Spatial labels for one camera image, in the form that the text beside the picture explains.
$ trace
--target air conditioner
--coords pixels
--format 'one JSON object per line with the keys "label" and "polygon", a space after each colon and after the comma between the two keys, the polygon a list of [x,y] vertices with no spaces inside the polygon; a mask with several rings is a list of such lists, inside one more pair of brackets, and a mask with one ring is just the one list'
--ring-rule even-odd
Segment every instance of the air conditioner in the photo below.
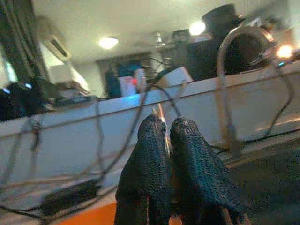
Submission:
{"label": "air conditioner", "polygon": [[66,50],[63,44],[63,39],[45,17],[37,18],[37,34],[45,47],[48,48],[58,59],[61,61],[67,61],[70,59],[71,55]]}

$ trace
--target black mesh glove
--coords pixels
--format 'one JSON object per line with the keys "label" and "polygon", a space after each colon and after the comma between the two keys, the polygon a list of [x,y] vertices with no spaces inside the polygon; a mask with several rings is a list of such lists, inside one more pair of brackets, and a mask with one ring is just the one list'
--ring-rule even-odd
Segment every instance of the black mesh glove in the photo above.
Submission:
{"label": "black mesh glove", "polygon": [[228,169],[210,149],[197,125],[180,117],[172,124],[170,137],[183,223],[222,224],[221,207],[229,210],[236,223],[243,206],[233,193]]}
{"label": "black mesh glove", "polygon": [[155,115],[140,125],[116,194],[115,225],[168,225],[171,214],[171,168],[165,151],[165,124]]}

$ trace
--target bright light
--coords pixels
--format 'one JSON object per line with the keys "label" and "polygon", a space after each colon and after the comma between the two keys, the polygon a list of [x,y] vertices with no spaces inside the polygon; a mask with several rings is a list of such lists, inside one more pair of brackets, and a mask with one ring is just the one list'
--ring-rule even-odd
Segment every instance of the bright light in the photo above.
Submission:
{"label": "bright light", "polygon": [[191,35],[199,35],[205,30],[205,24],[202,21],[197,21],[189,27]]}
{"label": "bright light", "polygon": [[26,86],[27,88],[29,88],[29,89],[31,89],[31,88],[32,88],[32,85],[31,85],[31,84],[29,84],[29,83],[26,83],[26,84],[25,84],[25,86]]}
{"label": "bright light", "polygon": [[111,49],[115,47],[118,42],[119,41],[116,38],[103,38],[99,41],[99,45],[104,49]]}
{"label": "bright light", "polygon": [[3,91],[6,92],[7,94],[10,94],[10,90],[3,88]]}
{"label": "bright light", "polygon": [[277,52],[279,58],[290,58],[292,56],[293,48],[289,45],[283,45]]}

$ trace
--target ceiling fan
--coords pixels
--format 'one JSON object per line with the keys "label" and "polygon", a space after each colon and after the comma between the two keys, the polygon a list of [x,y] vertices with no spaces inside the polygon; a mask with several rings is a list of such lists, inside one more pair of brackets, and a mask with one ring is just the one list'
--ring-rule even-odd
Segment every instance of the ceiling fan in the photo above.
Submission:
{"label": "ceiling fan", "polygon": [[155,43],[138,43],[136,44],[137,47],[154,47],[155,49],[162,49],[162,48],[171,48],[173,47],[173,43],[166,43],[163,41],[163,37],[159,31],[155,32]]}

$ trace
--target orange surface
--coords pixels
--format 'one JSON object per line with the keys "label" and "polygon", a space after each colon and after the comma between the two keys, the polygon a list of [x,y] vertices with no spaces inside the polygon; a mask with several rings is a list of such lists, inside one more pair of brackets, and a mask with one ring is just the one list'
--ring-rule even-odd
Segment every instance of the orange surface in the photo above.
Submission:
{"label": "orange surface", "polygon": [[[60,225],[113,225],[115,213],[116,203],[112,203],[99,209],[83,212],[68,218],[64,222],[61,222]],[[170,220],[170,225],[180,224],[174,219]]]}

